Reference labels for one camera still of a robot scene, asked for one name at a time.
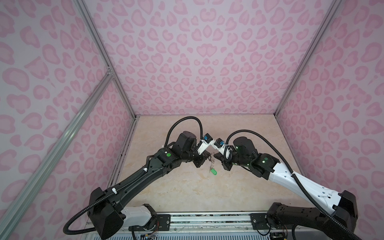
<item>pink wallpaper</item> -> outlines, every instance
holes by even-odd
[[[273,113],[331,0],[86,0],[136,114]]]
[[[0,6],[1,218],[106,68],[71,0]]]
[[[130,121],[110,83],[10,239],[77,239],[65,235],[63,226],[88,205],[94,189],[106,189]],[[82,216],[71,229],[84,228],[86,220]]]
[[[356,195],[356,233],[384,235],[383,1],[347,0],[278,121],[308,177]]]

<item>black robotic arm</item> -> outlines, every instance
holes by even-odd
[[[236,131],[228,137],[226,142],[221,139],[215,141],[209,134],[202,136],[202,126],[197,118],[185,117],[171,127],[166,144],[172,129],[186,119],[195,119],[199,122],[201,138],[199,142],[193,133],[184,131],[176,142],[148,156],[145,166],[122,182],[105,191],[101,188],[95,189],[91,193],[89,206],[72,217],[64,226],[63,232],[74,235],[96,230],[101,239],[107,239],[121,227],[139,225],[151,230],[157,221],[157,214],[151,206],[144,204],[141,207],[131,207],[130,210],[124,207],[150,183],[179,167],[182,162],[193,162],[196,167],[200,167],[210,157],[210,153],[206,151],[207,147],[212,146],[219,151],[214,157],[222,162],[225,170],[230,171],[233,165],[242,166],[257,177],[283,185],[317,207],[291,207],[275,202],[266,214],[266,221],[270,227],[300,225],[323,231],[334,240],[359,239],[353,234],[358,214],[356,198],[352,193],[348,191],[338,193],[294,172],[272,144],[250,130]],[[269,154],[258,153],[252,141],[246,137],[235,139],[233,146],[228,145],[229,139],[239,132],[250,132],[259,136],[277,153],[284,164]],[[69,230],[69,226],[85,212],[88,212],[94,228]]]

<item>metal rail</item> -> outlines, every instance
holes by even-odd
[[[275,116],[278,117],[281,113],[282,109],[284,108],[285,103],[288,100],[288,97],[293,91],[293,88],[297,84],[297,82],[300,80],[301,74],[303,73],[304,69],[307,67],[309,61],[311,60],[311,57],[314,55],[316,48],[319,46],[321,40],[323,39],[324,35],[326,34],[328,28],[331,26],[333,20],[336,18],[336,15],[338,11],[341,9],[341,6],[343,5],[344,0],[333,0],[331,3],[331,6],[329,7],[327,13],[325,14],[325,17],[323,21],[321,22],[315,36],[313,37],[313,40],[310,44],[310,46],[307,49],[307,52],[304,55],[303,60],[299,64],[295,74],[293,75],[293,78],[288,85],[286,91],[284,92],[283,97],[281,98],[281,101],[279,105],[276,108]]]
[[[9,206],[8,210],[5,212],[5,215],[2,218],[2,221],[0,222],[1,240],[6,240],[11,236],[19,221],[22,219],[23,215],[34,201],[45,181],[55,169],[56,164],[64,155],[68,146],[71,144],[72,140],[83,126],[85,120],[88,118],[89,114],[113,78],[114,76],[110,72],[108,72],[103,77],[96,89],[85,101],[79,112],[68,125],[63,135],[53,146],[49,154],[44,158],[42,164],[28,180],[27,184],[17,196],[17,198]]]
[[[138,122],[138,117],[136,119],[132,120],[132,123],[131,123],[131,125],[130,125],[130,127],[128,129],[127,136],[126,136],[126,138],[124,140],[124,143],[123,143],[123,146],[121,148],[120,156],[117,159],[117,161],[115,163],[115,166],[113,168],[113,171],[112,171],[112,174],[111,174],[111,178],[110,178],[109,183],[108,183],[108,187],[111,187],[111,186],[113,186],[113,185],[118,183],[121,169],[124,166],[124,160],[125,160],[125,158],[127,156],[128,149],[129,149],[129,147],[131,145],[131,141],[132,141],[132,138],[133,138],[133,134],[134,134],[134,132],[136,130],[137,122]]]
[[[91,37],[92,37],[93,41],[95,42],[97,49],[100,52],[100,56],[103,59],[105,66],[108,68],[108,70],[110,70],[113,74],[116,75],[114,82],[118,88],[119,94],[120,94],[121,98],[123,99],[123,102],[124,102],[125,106],[127,107],[129,114],[131,115],[131,117],[133,119],[135,119],[136,115],[132,109],[131,104],[129,103],[128,96],[127,96],[126,92],[124,91],[124,89],[121,85],[121,82],[120,82],[120,80],[116,74],[116,71],[113,67],[111,59],[108,56],[108,53],[105,49],[105,46],[101,40],[100,35],[96,29],[96,25],[94,24],[94,22],[92,20],[92,17],[91,17],[89,10],[88,10],[87,5],[85,4],[84,0],[73,0],[73,2],[76,5],[77,10],[79,11],[80,16],[85,23],[85,26],[87,27],[89,33],[91,34]]]

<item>marble floor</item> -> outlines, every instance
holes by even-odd
[[[155,154],[165,142],[169,128],[183,116],[143,116],[139,118],[119,180],[127,178],[145,164],[146,156]],[[299,172],[292,153],[273,115],[198,116],[203,132],[214,139],[226,140],[239,129],[256,131],[267,138],[285,157],[294,171]],[[176,141],[183,131],[199,138],[199,125],[195,120],[180,123],[172,132],[169,142]],[[251,139],[258,152],[275,152],[257,136],[239,133]],[[212,147],[209,152],[216,153]],[[298,207],[312,207],[306,200],[290,190],[263,178],[258,178],[239,166],[225,171],[219,160],[214,163],[217,175],[209,171],[210,162],[200,168],[192,162],[182,163],[166,176],[157,179],[135,196],[127,206],[150,204],[157,212],[197,211],[266,211],[273,202]]]

